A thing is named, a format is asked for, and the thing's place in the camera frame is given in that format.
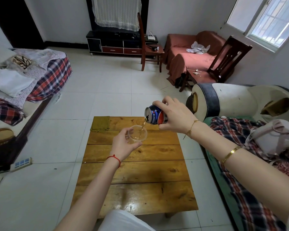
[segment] wooden plank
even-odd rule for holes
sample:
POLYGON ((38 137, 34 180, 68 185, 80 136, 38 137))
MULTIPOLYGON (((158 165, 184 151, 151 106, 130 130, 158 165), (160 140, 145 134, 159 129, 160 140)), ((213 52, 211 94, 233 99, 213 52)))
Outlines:
MULTIPOLYGON (((76 186, 72 205, 86 187, 76 186)), ((198 206, 190 181, 178 181, 110 185, 99 218, 113 209, 145 215, 198 210, 198 206)))
MULTIPOLYGON (((112 144, 112 139, 120 131, 95 132, 91 131, 87 144, 112 144)), ((177 133, 170 131, 148 131, 148 136, 142 142, 145 145, 180 145, 177 133)))
MULTIPOLYGON (((83 163, 104 162, 109 156, 111 145, 87 145, 83 163)), ((182 160, 180 145, 142 145, 124 161, 182 160)))
MULTIPOLYGON (((77 185, 89 185, 103 163, 83 163, 77 185)), ((189 181, 184 160, 122 162, 112 184, 189 181)))
MULTIPOLYGON (((125 127, 141 125, 144 122, 144 117, 110 117, 109 130, 122 130, 125 127)), ((147 131, 158 131, 158 125, 145 124, 147 131)))

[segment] beverage can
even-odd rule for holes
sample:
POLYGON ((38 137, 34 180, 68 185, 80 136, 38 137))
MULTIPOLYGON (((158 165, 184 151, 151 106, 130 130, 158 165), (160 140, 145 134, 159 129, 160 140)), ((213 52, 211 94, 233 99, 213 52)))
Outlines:
POLYGON ((152 125, 167 123, 168 117, 164 111, 155 105, 151 105, 145 109, 145 120, 152 125))

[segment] wooden chair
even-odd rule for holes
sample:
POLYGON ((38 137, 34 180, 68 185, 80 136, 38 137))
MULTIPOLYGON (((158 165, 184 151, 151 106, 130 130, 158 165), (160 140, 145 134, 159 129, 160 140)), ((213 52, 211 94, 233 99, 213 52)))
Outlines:
POLYGON ((157 51, 153 51, 149 46, 145 44, 145 36, 144 36, 144 29, 142 25, 142 20, 140 17, 140 13, 137 14, 138 21, 139 21, 139 28, 140 28, 140 37, 141 37, 141 64, 142 68, 141 71, 144 70, 145 62, 157 62, 160 65, 160 72, 162 72, 162 56, 164 54, 163 46, 160 44, 154 44, 152 46, 159 47, 157 51), (146 59, 146 55, 155 56, 156 59, 146 59))
POLYGON ((207 71, 202 71, 200 74, 194 75, 191 70, 188 70, 186 76, 183 80, 180 92, 184 90, 185 86, 191 89, 188 81, 196 83, 224 83, 233 73, 235 66, 238 62, 252 49, 252 46, 248 46, 237 39, 230 36, 220 52, 215 57, 211 66, 207 71), (224 55, 223 59, 220 61, 219 65, 216 63, 221 55, 224 55))

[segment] hand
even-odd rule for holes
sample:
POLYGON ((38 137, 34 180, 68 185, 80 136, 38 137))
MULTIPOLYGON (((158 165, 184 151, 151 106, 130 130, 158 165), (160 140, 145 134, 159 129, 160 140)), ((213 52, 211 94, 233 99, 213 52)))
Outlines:
POLYGON ((110 155, 116 155, 121 162, 125 160, 132 151, 142 145, 141 142, 133 144, 128 143, 128 139, 126 139, 125 136, 129 130, 130 128, 123 128, 122 131, 112 140, 110 155))
POLYGON ((197 120, 194 114, 176 98, 172 99, 166 96, 162 102, 154 101, 153 105, 162 109, 168 117, 167 123, 158 125, 162 131, 186 134, 194 123, 194 120, 197 120))

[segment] glass pane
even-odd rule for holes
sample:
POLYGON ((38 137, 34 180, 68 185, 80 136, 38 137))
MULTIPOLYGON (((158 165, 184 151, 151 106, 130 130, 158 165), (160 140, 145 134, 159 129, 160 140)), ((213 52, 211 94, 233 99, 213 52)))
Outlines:
POLYGON ((245 32, 262 1, 237 0, 227 23, 245 32))
POLYGON ((251 34, 281 46, 289 37, 289 0, 271 0, 251 34))

